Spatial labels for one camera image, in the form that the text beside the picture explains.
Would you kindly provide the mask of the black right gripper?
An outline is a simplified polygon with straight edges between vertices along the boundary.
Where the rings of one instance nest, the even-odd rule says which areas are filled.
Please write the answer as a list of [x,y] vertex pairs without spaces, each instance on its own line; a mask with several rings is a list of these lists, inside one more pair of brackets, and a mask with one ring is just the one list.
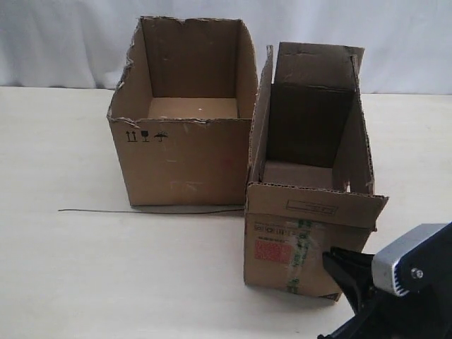
[[354,312],[328,338],[450,338],[451,272],[417,292],[397,297],[373,284],[373,257],[339,247],[323,252],[324,269]]

